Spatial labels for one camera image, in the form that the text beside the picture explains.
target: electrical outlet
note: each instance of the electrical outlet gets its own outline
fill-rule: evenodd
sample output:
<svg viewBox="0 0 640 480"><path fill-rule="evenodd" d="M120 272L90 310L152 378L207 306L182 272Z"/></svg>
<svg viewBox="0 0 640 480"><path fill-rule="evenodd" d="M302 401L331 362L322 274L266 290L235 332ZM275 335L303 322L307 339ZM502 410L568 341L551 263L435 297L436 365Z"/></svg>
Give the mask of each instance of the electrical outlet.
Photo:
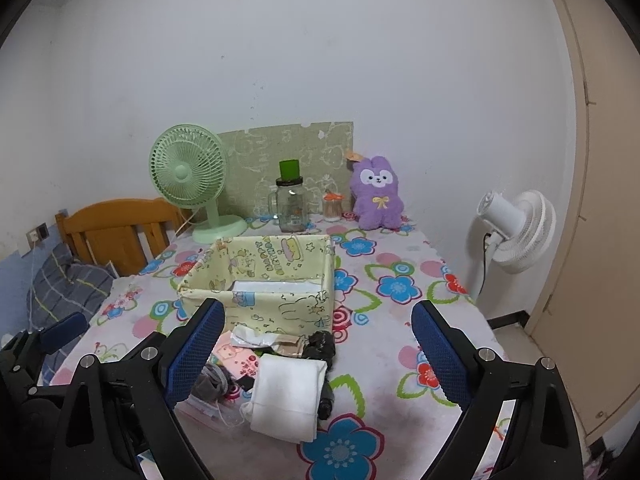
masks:
<svg viewBox="0 0 640 480"><path fill-rule="evenodd" d="M49 228L47 227L46 224L40 224L38 227L36 227L36 231L38 232L38 236L40 237L40 240L45 240L46 238L49 238Z"/></svg>
<svg viewBox="0 0 640 480"><path fill-rule="evenodd" d="M40 243L40 233L38 232L38 228L35 228L34 230L27 233L27 241L29 242L30 249L33 249L37 244Z"/></svg>

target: fabric storage box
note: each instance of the fabric storage box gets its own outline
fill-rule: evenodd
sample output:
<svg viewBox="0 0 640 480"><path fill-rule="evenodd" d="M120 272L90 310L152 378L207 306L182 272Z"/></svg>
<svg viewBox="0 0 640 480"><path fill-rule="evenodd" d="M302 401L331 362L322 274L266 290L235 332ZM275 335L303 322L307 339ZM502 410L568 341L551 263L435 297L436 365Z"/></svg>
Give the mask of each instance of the fabric storage box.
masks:
<svg viewBox="0 0 640 480"><path fill-rule="evenodd" d="M217 240L178 286L188 314L207 298L225 306L226 330L311 335L332 329L334 254L327 235Z"/></svg>

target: blue mesh pad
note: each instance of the blue mesh pad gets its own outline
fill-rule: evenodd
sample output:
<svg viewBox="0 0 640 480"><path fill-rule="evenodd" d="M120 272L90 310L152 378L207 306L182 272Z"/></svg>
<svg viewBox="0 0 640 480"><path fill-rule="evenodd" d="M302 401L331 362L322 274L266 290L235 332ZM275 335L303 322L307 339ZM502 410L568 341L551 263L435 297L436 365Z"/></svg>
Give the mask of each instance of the blue mesh pad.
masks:
<svg viewBox="0 0 640 480"><path fill-rule="evenodd" d="M411 327L445 396L465 411L472 399L466 368L433 317L420 303L416 303L412 310Z"/></svg>
<svg viewBox="0 0 640 480"><path fill-rule="evenodd" d="M164 401L170 408L189 397L224 326L225 310L222 303L216 301L168 368Z"/></svg>

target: plush toy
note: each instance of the plush toy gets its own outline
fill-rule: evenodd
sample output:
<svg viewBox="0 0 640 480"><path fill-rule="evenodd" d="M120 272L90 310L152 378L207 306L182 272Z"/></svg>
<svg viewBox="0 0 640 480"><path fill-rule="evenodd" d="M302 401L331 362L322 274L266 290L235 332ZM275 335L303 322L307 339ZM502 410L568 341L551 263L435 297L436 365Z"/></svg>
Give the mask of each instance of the plush toy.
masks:
<svg viewBox="0 0 640 480"><path fill-rule="evenodd" d="M353 212L360 217L360 229L398 229L402 225L404 204L398 196L398 178L385 157L354 163L350 188L356 197Z"/></svg>

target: white standing fan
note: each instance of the white standing fan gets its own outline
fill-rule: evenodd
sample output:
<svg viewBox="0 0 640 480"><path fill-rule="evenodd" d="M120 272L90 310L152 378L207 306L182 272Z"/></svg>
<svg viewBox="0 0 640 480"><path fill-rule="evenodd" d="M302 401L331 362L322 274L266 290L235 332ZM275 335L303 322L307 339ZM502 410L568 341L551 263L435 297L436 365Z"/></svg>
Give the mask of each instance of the white standing fan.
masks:
<svg viewBox="0 0 640 480"><path fill-rule="evenodd" d="M490 191L478 205L478 216L491 228L484 242L484 271L471 290L477 298L492 261L505 272L529 269L545 253L556 230L556 210L535 190L518 195L513 203Z"/></svg>

